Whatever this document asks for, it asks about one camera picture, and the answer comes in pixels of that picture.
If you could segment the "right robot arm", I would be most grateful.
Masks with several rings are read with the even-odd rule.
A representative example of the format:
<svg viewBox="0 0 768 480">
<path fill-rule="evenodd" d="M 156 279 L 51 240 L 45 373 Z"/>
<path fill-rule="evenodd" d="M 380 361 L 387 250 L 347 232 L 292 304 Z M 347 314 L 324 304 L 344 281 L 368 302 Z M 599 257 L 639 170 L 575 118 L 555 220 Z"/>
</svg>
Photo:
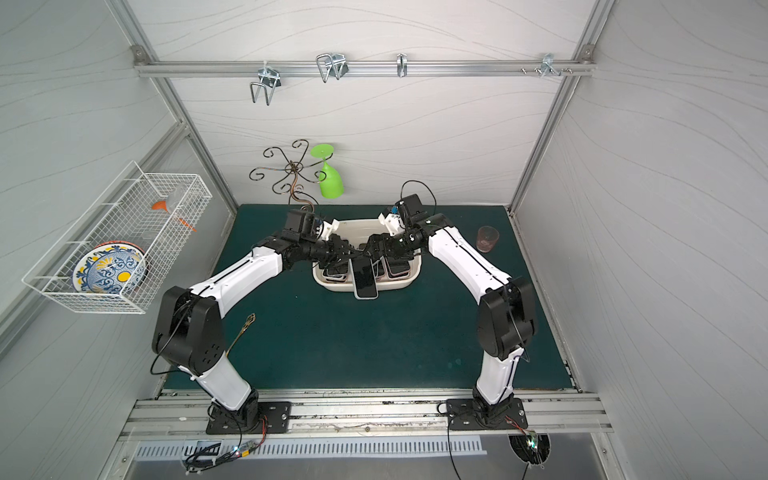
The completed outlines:
<svg viewBox="0 0 768 480">
<path fill-rule="evenodd" d="M 514 397 L 518 363 L 536 330 L 536 293 L 524 278 L 512 278 L 485 259 L 442 214 L 406 217 L 405 210 L 381 213 L 387 234 L 377 245 L 395 258 L 426 250 L 445 264 L 477 304 L 476 334 L 483 350 L 472 410 L 483 429 L 512 420 L 522 407 Z"/>
</svg>

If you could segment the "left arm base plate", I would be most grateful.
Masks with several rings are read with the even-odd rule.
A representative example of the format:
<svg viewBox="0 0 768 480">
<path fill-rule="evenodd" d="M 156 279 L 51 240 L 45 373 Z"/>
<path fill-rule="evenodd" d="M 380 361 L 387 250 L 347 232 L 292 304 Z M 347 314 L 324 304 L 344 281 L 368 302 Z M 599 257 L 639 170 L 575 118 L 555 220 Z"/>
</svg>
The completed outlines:
<svg viewBox="0 0 768 480">
<path fill-rule="evenodd" d="M 290 402 L 246 402 L 239 410 L 227 410 L 217 402 L 208 407 L 208 435 L 284 434 L 292 404 Z"/>
</svg>

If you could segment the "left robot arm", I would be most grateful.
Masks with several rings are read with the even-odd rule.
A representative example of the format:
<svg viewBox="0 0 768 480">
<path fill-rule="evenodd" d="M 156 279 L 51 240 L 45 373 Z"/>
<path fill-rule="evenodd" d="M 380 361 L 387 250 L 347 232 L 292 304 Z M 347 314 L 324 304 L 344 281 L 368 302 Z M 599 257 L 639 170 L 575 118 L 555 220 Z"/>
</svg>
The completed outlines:
<svg viewBox="0 0 768 480">
<path fill-rule="evenodd" d="M 258 391 L 228 358 L 223 320 L 261 284 L 294 264 L 332 266 L 355 255 L 340 236 L 290 240 L 269 236 L 217 275 L 191 287 L 172 287 L 161 299 L 151 349 L 195 381 L 212 400 L 212 417 L 250 432 L 261 420 Z"/>
</svg>

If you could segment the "phone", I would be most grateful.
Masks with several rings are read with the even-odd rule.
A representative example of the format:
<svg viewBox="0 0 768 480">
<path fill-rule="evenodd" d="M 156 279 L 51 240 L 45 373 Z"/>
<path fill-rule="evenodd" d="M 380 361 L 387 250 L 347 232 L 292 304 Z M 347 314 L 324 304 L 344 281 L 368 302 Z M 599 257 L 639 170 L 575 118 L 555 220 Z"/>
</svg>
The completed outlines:
<svg viewBox="0 0 768 480">
<path fill-rule="evenodd" d="M 400 279 L 407 277 L 411 271 L 410 260 L 408 258 L 385 257 L 387 277 L 389 279 Z"/>
<path fill-rule="evenodd" d="M 357 300 L 375 300 L 378 298 L 376 275 L 370 258 L 359 256 L 350 260 L 353 276 L 354 296 Z"/>
<path fill-rule="evenodd" d="M 322 271 L 322 278 L 331 283 L 344 283 L 347 281 L 348 275 L 349 264 L 344 262 L 330 265 Z"/>
</svg>

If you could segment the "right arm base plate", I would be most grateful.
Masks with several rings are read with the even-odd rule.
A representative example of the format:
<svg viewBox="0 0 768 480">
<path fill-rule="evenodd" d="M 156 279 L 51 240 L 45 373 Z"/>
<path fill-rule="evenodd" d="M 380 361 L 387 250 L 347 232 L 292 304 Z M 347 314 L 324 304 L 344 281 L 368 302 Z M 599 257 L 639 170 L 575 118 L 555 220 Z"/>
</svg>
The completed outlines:
<svg viewBox="0 0 768 480">
<path fill-rule="evenodd" d="M 449 399 L 445 407 L 452 431 L 528 429 L 522 400 L 514 396 L 496 405 L 488 405 L 482 398 Z"/>
</svg>

